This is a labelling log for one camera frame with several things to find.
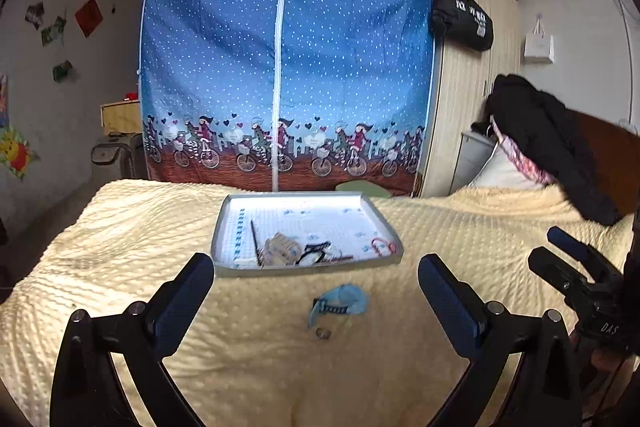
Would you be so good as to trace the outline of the black thin stick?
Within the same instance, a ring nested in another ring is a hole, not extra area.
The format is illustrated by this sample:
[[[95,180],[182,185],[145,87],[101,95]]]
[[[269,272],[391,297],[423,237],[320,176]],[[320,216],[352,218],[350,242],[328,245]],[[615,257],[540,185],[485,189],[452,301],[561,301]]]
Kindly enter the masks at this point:
[[[250,231],[252,231],[256,262],[257,262],[258,267],[261,268],[263,266],[263,264],[262,264],[262,248],[260,248],[260,245],[259,245],[259,242],[258,242],[257,231],[256,231],[255,223],[254,223],[253,220],[250,220]]]

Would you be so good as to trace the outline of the white paper gift bag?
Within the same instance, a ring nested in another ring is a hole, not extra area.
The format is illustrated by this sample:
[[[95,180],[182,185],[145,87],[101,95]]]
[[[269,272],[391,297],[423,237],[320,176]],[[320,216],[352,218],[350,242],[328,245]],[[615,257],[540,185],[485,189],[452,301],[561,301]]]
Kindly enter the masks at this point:
[[[554,38],[544,29],[542,15],[537,14],[533,29],[524,39],[523,60],[532,64],[553,64],[554,58]]]

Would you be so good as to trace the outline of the cream dotted bed blanket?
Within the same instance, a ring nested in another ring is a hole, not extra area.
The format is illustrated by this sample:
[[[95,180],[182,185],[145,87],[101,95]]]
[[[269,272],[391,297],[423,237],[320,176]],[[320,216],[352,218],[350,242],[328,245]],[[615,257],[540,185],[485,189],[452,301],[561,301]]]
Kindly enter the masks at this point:
[[[120,180],[104,185],[1,307],[1,377],[26,417],[47,425],[70,314],[115,314],[150,298],[205,251],[228,188]],[[405,252],[396,265],[298,277],[221,277],[179,350],[166,360],[209,426],[423,426],[465,363],[416,279],[438,254],[480,297],[517,314],[562,311],[562,296],[527,258],[560,227],[622,265],[632,221],[586,221],[556,187],[462,188],[442,198],[381,199]],[[369,297],[359,315],[326,314],[308,327],[314,298],[352,284]]]

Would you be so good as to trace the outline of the green wall ornament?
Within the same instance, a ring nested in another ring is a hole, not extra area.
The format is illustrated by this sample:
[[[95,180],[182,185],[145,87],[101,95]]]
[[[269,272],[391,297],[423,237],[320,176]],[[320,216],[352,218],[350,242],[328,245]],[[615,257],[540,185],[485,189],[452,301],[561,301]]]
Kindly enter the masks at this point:
[[[70,77],[73,72],[73,64],[70,61],[64,61],[56,64],[52,68],[52,78],[54,82],[60,83]]]

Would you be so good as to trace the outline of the black suitcase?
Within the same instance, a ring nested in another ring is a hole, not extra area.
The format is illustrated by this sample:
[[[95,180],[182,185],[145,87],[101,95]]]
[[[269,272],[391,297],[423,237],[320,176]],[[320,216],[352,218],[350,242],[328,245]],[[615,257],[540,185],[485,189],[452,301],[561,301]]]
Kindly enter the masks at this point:
[[[92,179],[148,179],[140,133],[111,132],[102,136],[92,148],[90,159]]]

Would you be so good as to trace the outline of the black clothes pile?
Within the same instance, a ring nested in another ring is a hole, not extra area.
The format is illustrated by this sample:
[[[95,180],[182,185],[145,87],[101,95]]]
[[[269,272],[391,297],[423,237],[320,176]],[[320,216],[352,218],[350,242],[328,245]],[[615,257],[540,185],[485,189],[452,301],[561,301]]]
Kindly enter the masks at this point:
[[[577,119],[552,94],[519,75],[499,75],[474,127],[490,130],[529,181],[558,184],[584,219],[600,225],[622,219],[598,187],[596,161]]]

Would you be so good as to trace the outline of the white pillow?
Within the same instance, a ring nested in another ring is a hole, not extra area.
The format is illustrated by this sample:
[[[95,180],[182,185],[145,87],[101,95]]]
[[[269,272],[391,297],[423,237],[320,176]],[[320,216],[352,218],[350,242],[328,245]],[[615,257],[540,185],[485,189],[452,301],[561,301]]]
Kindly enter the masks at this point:
[[[469,183],[469,187],[498,187],[515,188],[515,190],[541,190],[544,184],[526,178],[512,161],[506,156],[504,150],[496,145],[491,155],[480,168],[475,178]]]

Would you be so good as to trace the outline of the grey bedside drawer cabinet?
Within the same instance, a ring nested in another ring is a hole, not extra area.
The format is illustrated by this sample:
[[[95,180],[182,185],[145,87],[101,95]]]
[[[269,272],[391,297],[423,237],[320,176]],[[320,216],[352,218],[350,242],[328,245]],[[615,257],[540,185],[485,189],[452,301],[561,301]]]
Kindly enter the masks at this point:
[[[461,143],[449,193],[468,185],[482,170],[494,150],[496,141],[473,131],[461,133]]]

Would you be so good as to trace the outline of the blue fabric wardrobe cover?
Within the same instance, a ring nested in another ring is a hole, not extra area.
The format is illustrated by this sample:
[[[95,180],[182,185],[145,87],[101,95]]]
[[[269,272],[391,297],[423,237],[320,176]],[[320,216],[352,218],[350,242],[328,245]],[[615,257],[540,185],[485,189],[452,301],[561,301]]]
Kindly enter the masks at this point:
[[[151,179],[412,193],[432,121],[432,1],[143,0]]]

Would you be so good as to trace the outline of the beige wooden wardrobe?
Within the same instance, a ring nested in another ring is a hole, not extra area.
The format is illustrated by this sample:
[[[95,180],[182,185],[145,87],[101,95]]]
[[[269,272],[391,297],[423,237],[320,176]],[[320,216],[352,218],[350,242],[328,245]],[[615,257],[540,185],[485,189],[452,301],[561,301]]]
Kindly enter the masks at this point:
[[[454,179],[462,133],[480,119],[483,103],[499,74],[521,66],[521,20],[516,0],[475,0],[494,23],[490,50],[476,52],[438,40],[434,92],[420,165],[414,184],[421,197],[444,196]]]

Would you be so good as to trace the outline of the grey cardboard tray box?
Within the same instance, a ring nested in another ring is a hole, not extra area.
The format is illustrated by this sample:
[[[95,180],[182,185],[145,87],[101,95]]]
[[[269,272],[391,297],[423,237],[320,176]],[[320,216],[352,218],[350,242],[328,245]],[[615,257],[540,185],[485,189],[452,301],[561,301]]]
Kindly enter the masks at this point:
[[[250,220],[262,248],[258,267]],[[394,241],[399,254],[378,257],[373,237]],[[401,260],[405,248],[372,200],[359,192],[245,193],[226,197],[212,243],[224,277],[277,277],[375,268]]]

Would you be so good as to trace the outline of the wooden box on stand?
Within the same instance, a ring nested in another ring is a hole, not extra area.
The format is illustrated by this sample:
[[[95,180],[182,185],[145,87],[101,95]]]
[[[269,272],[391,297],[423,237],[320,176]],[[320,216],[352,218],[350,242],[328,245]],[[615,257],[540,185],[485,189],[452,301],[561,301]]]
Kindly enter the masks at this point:
[[[139,101],[120,101],[100,106],[104,135],[111,133],[141,133],[142,117]]]

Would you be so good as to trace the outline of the black duffel bag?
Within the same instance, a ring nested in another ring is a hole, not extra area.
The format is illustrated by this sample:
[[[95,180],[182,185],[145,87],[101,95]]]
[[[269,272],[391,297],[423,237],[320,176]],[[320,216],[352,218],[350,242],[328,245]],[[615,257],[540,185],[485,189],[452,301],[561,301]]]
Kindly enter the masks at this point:
[[[431,26],[437,39],[449,39],[476,52],[494,43],[494,24],[475,0],[433,0]]]

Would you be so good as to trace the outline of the yellow bear wall sticker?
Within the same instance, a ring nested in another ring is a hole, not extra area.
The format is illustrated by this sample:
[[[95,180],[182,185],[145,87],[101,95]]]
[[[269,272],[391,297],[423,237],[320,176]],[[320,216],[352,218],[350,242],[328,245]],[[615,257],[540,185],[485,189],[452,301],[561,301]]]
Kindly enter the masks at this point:
[[[29,142],[14,127],[1,129],[1,164],[17,179],[23,180],[30,164],[40,159]]]

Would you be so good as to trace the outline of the red square wall paper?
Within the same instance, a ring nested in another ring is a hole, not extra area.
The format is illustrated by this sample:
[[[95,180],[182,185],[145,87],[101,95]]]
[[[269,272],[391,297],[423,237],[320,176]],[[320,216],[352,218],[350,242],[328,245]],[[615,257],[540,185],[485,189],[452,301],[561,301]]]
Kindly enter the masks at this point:
[[[76,13],[75,20],[85,38],[103,22],[103,15],[96,0],[88,0]]]

